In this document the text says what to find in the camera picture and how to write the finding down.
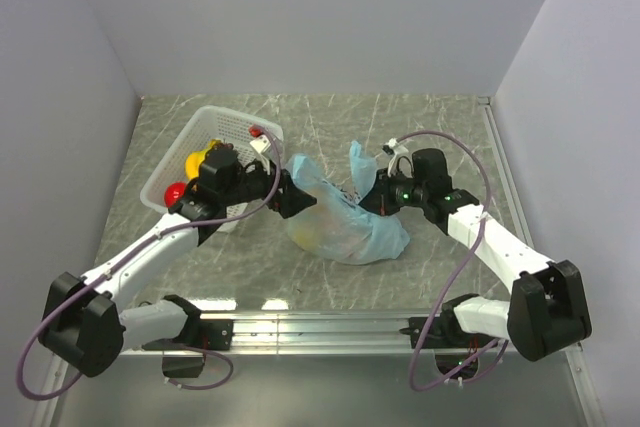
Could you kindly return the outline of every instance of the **gray marble surface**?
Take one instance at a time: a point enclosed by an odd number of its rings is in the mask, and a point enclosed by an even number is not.
[[[144,99],[106,223],[97,263],[143,235],[160,214],[139,200],[140,189],[193,113],[218,105],[280,124],[287,156],[306,153],[334,183],[351,189],[348,151],[358,140],[379,165],[389,138],[420,128],[453,133],[486,166],[495,200],[491,213],[513,230],[507,200],[476,99],[420,95],[198,95]],[[437,147],[447,155],[454,185],[478,197],[482,180],[471,160],[445,139],[421,138],[409,150]],[[265,306],[295,310],[401,309],[429,307],[465,249],[428,224],[417,210],[399,214],[411,235],[405,252],[392,261],[341,265],[300,250],[286,235],[280,217],[266,209],[230,234],[218,233],[176,261],[139,293],[135,302],[169,293],[195,300],[202,308],[256,310]],[[472,262],[449,297],[477,292],[505,298],[506,289],[480,262]]]

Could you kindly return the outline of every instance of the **enclosure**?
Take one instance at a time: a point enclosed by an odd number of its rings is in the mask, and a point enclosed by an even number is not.
[[[538,425],[541,412],[549,425],[637,424],[635,0],[0,0],[0,14],[7,425]],[[24,400],[15,365],[52,280],[158,222],[141,190],[205,106],[280,126],[285,161],[308,155],[350,194],[352,141],[383,167],[391,138],[453,135],[488,174],[490,214],[579,267],[593,335],[533,363],[509,348],[477,383],[415,394],[400,330],[428,316],[467,249],[403,209],[410,242],[397,259],[346,265],[298,247],[291,219],[263,209],[131,303],[178,294],[231,322],[228,385],[180,391],[163,384],[161,350],[132,350],[59,400]],[[407,147],[442,150],[454,185],[483,198],[458,146]],[[509,299],[478,259],[447,299],[468,293]],[[419,380],[447,355],[466,350],[424,351]],[[222,369],[207,363],[197,381]],[[26,373],[50,391],[68,372],[36,346]]]

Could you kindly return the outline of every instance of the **yellow toy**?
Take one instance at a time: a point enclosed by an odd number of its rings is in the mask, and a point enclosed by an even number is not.
[[[204,158],[211,149],[215,148],[218,145],[222,145],[222,141],[218,139],[213,139],[209,142],[209,145],[206,149],[200,150],[198,152],[192,152],[187,157],[187,160],[184,163],[184,170],[187,174],[187,178],[189,180],[195,179],[198,176],[198,169],[200,168],[200,164],[204,161]]]

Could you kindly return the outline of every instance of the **red ball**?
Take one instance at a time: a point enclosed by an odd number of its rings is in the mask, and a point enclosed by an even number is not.
[[[176,182],[167,187],[164,192],[164,205],[171,207],[175,204],[180,197],[184,195],[184,190],[187,188],[187,184],[184,182]]]

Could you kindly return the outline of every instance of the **blue cloth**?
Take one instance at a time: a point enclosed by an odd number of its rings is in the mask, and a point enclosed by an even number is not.
[[[358,205],[373,188],[376,160],[365,155],[356,141],[349,151],[356,194],[350,196],[323,175],[304,154],[287,163],[293,183],[318,203],[287,221],[287,234],[302,249],[343,264],[363,265],[396,259],[409,243],[409,234],[395,217],[380,217]]]

